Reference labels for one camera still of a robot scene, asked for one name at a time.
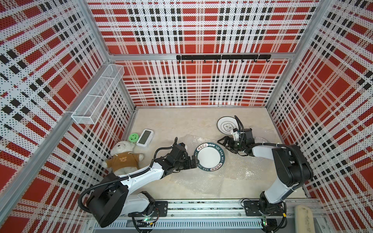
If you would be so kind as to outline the white plate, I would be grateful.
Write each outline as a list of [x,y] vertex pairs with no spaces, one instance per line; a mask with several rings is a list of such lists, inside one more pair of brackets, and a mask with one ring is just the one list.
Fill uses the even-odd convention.
[[238,129],[238,123],[234,117],[224,116],[218,120],[217,128],[221,133],[231,135],[234,129]]

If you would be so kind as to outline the grey rimmed plate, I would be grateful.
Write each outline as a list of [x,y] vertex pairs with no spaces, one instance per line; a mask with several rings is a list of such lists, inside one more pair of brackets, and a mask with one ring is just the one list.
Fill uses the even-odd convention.
[[225,163],[224,150],[217,144],[207,142],[199,145],[194,151],[197,167],[203,171],[219,170]]

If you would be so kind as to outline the bubble wrap of orange plate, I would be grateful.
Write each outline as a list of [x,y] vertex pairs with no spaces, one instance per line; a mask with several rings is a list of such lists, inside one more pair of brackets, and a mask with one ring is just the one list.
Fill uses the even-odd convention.
[[170,183],[182,188],[182,199],[257,197],[276,180],[274,162],[240,156],[223,149],[225,161],[215,171],[200,168],[173,174]]

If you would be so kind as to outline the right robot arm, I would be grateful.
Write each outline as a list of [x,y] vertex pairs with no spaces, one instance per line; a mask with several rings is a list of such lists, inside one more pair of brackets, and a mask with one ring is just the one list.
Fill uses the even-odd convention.
[[275,164],[277,179],[259,197],[258,208],[262,214],[272,214],[291,193],[314,176],[309,162],[297,145],[256,143],[252,129],[243,132],[234,129],[231,133],[231,137],[219,139],[218,144],[231,153],[270,159]]

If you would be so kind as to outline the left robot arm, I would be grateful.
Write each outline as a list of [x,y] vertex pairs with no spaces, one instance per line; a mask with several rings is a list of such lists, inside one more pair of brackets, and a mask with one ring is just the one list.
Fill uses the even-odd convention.
[[80,194],[79,207],[92,214],[102,228],[122,215],[151,215],[155,209],[154,198],[145,191],[137,195],[134,192],[173,173],[195,169],[199,164],[195,155],[188,155],[184,143],[174,143],[167,150],[169,153],[165,156],[155,155],[145,168],[120,176],[110,174],[99,184],[89,187]]

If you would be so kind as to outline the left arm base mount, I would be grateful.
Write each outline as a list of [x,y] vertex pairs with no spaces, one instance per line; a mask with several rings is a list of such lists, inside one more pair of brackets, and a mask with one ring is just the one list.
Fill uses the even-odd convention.
[[145,210],[145,215],[152,217],[166,217],[168,213],[168,205],[169,202],[167,201],[150,202]]

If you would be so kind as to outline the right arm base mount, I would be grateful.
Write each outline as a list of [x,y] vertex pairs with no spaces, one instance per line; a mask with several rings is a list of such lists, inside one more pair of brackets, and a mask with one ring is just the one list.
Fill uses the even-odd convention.
[[285,203],[272,204],[263,200],[243,200],[241,206],[246,216],[283,216],[287,211]]

